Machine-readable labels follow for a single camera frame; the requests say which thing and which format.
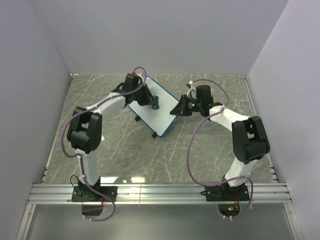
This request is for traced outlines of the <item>blue whiteboard eraser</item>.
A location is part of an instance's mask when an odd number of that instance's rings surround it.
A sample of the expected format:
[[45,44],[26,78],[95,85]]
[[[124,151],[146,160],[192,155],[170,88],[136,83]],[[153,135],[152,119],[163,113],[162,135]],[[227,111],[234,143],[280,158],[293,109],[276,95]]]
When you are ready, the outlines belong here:
[[157,96],[157,95],[153,95],[153,98],[154,98],[154,101],[153,101],[153,103],[152,103],[152,105],[151,105],[151,108],[153,109],[153,110],[158,110],[159,109],[159,97]]

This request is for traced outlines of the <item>blue-framed small whiteboard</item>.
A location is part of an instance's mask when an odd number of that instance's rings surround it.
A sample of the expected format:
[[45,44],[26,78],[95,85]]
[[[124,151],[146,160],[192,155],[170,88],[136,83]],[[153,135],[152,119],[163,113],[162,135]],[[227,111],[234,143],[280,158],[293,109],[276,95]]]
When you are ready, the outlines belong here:
[[150,76],[146,78],[146,84],[151,94],[158,96],[159,109],[153,110],[151,105],[140,106],[136,101],[128,106],[158,137],[163,137],[178,117],[170,111],[179,100]]

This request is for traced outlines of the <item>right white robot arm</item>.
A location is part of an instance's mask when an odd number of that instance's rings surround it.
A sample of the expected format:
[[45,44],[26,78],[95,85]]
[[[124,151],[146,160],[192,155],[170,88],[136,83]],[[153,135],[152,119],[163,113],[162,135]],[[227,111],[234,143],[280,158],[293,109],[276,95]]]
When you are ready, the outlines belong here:
[[245,116],[215,102],[209,85],[190,87],[190,92],[180,97],[171,115],[189,117],[200,113],[205,120],[215,122],[231,132],[234,160],[230,169],[222,177],[220,184],[206,184],[202,192],[214,201],[249,200],[246,179],[258,160],[270,152],[270,143],[263,121],[258,116]]

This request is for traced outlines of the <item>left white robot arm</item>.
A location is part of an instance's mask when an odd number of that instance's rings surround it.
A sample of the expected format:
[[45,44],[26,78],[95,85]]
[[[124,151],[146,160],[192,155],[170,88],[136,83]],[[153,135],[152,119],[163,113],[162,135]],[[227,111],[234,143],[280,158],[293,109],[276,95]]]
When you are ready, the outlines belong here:
[[109,116],[132,102],[139,106],[159,108],[159,97],[149,90],[146,81],[135,72],[128,73],[124,82],[111,93],[89,107],[77,107],[72,115],[67,131],[67,140],[78,158],[80,177],[77,180],[76,194],[89,201],[96,201],[105,195],[101,190],[101,177],[98,173],[97,158],[94,151],[102,140],[104,115]]

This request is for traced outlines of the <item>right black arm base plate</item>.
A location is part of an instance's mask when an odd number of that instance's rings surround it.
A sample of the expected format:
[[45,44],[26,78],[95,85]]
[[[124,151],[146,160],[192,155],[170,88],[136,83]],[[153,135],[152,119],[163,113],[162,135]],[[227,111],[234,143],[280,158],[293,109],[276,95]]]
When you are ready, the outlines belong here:
[[249,201],[249,191],[243,183],[236,187],[229,186],[228,183],[215,187],[205,187],[200,193],[205,196],[207,202],[232,202],[235,200]]

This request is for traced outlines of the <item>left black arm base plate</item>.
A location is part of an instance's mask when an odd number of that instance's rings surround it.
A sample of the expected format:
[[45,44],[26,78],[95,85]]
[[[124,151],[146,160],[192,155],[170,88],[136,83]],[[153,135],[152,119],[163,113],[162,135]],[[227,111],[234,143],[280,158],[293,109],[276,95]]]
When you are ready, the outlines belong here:
[[95,190],[100,194],[90,190],[87,185],[75,186],[71,196],[72,202],[109,202],[105,196],[112,201],[116,201],[118,187],[117,186],[98,186]]

